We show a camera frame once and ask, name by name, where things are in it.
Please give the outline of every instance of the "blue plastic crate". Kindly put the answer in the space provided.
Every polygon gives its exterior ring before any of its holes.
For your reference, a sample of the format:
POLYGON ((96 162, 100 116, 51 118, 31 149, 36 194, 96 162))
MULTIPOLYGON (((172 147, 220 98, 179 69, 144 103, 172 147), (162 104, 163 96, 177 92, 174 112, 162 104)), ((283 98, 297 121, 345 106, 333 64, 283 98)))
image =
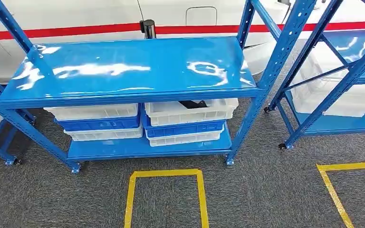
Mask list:
POLYGON ((54 122, 60 124, 66 131, 90 131, 90 130, 109 130, 126 129, 139 127, 139 112, 137 116, 104 118, 92 120, 67 120, 54 122))
POLYGON ((150 124, 150 117, 146 115, 144 106, 142 105, 140 109, 142 125, 146 130, 146 136, 148 138, 220 131, 223 129, 223 124, 226 122, 226 120, 215 120, 152 127, 150 124))

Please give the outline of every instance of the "metal shelving unit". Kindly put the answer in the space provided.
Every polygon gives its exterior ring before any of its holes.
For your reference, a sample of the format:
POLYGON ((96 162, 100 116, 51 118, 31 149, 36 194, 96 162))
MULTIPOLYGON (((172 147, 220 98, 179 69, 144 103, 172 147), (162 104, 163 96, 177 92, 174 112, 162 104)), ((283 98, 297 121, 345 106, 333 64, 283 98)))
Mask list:
POLYGON ((247 0, 237 37, 165 38, 35 45, 0 1, 0 20, 27 53, 0 94, 0 114, 72 172, 80 161, 182 155, 233 159, 281 71, 316 0, 297 1, 282 31, 259 0, 247 0), (255 82, 242 49, 255 10, 277 39, 261 79, 255 82), (139 139, 72 142, 65 153, 24 120, 15 108, 250 97, 234 139, 150 147, 139 139))
POLYGON ((323 112, 330 108, 330 106, 344 92, 349 90, 351 86, 365 84, 365 53, 363 54, 363 51, 365 50, 365 30, 324 32, 325 27, 342 2, 343 0, 331 0, 329 6, 301 50, 275 97, 272 99, 269 106, 264 108, 264 111, 268 113, 275 110, 277 107, 282 115, 285 125, 288 128, 290 137, 285 141, 285 143, 279 145, 281 149, 293 148, 293 143, 302 136, 365 133, 365 115, 363 117, 323 115, 323 112), (312 48, 320 41, 325 42, 329 46, 329 48, 340 59, 343 66, 291 85, 293 78, 300 70, 300 67, 305 62, 312 48), (357 57, 358 60, 351 61, 349 57, 357 57), (345 68, 347 68, 349 72, 311 114, 296 112, 290 89, 333 74, 345 68), (298 124, 297 129, 293 129, 288 116, 280 104, 283 98, 287 100, 289 107, 295 116, 298 124))

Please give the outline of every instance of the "shelf surface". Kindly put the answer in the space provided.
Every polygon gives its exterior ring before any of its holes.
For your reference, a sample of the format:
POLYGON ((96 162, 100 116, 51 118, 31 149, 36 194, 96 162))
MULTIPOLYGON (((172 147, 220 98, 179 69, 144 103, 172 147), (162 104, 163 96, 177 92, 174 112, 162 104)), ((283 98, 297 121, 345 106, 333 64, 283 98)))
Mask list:
MULTIPOLYGON (((290 91, 286 92, 288 103, 295 110, 290 91)), ((302 124, 310 114, 294 112, 294 116, 302 124)), ((308 134, 360 133, 365 132, 365 115, 363 117, 322 115, 311 125, 308 134)))
POLYGON ((21 63, 1 102, 170 93, 177 98, 204 91, 230 97, 256 88, 236 37, 44 44, 38 50, 42 58, 21 63))
MULTIPOLYGON (((365 30, 353 31, 327 31, 324 36, 336 49, 338 54, 348 63, 360 59, 365 54, 365 30)), ((365 81, 365 73, 360 77, 365 81)))
POLYGON ((226 124, 224 127, 225 130, 221 133, 218 140, 167 146, 151 147, 145 135, 142 138, 135 139, 72 141, 68 152, 68 159, 86 161, 221 154, 222 151, 218 150, 228 150, 231 146, 229 130, 226 124))

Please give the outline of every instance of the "yellow tape marking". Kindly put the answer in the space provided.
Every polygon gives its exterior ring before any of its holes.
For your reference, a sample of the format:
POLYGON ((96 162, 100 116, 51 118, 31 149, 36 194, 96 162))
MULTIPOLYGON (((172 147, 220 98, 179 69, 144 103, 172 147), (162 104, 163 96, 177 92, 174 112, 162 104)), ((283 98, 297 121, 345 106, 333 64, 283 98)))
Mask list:
POLYGON ((357 170, 365 169, 365 162, 333 165, 317 165, 320 171, 357 170))
POLYGON ((341 203, 334 186, 331 183, 327 175, 327 171, 340 171, 340 170, 357 170, 357 169, 365 169, 365 162, 360 163, 348 163, 348 164, 333 164, 333 165, 318 165, 317 169, 321 174, 322 180, 325 183, 325 186, 328 189, 329 194, 331 195, 332 200, 335 203, 336 209, 338 210, 342 220, 344 221, 347 228, 354 228, 352 221, 350 220, 348 214, 345 211, 344 206, 341 203))
POLYGON ((341 203, 341 200, 339 200, 338 195, 336 194, 336 191, 334 189, 334 186, 332 186, 331 181, 329 180, 329 177, 325 171, 320 171, 322 180, 324 181, 329 194, 331 195, 332 200, 335 203, 336 209, 338 210, 340 216, 342 217, 342 220, 344 221, 347 228, 354 228, 352 221, 350 220, 349 216, 347 215, 344 206, 341 203))
POLYGON ((205 185, 203 183, 203 174, 199 169, 189 170, 154 170, 154 171, 135 171, 129 178, 128 195, 126 199, 124 228, 131 227, 132 207, 134 204, 135 185, 137 177, 170 177, 196 175, 198 183, 199 208, 201 212, 202 228, 209 228, 208 210, 206 207, 205 185))
POLYGON ((198 170, 196 175, 198 183, 199 209, 201 211, 202 228, 209 228, 208 209, 206 207, 205 185, 203 183, 202 171, 198 170))

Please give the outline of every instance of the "caster wheel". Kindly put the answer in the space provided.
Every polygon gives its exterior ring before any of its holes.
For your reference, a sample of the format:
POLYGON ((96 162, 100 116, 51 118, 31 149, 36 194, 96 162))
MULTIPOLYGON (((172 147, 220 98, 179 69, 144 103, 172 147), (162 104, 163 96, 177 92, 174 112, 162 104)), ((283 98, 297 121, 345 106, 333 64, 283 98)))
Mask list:
POLYGON ((23 160, 22 159, 15 159, 15 161, 13 162, 13 165, 21 165, 22 164, 22 162, 23 162, 23 160))
POLYGON ((269 109, 269 107, 265 107, 265 108, 264 108, 264 112, 265 112, 265 113, 270 113, 270 111, 271 111, 271 110, 269 109))
POLYGON ((286 144, 284 144, 284 143, 279 144, 279 149, 280 150, 287 149, 286 144))

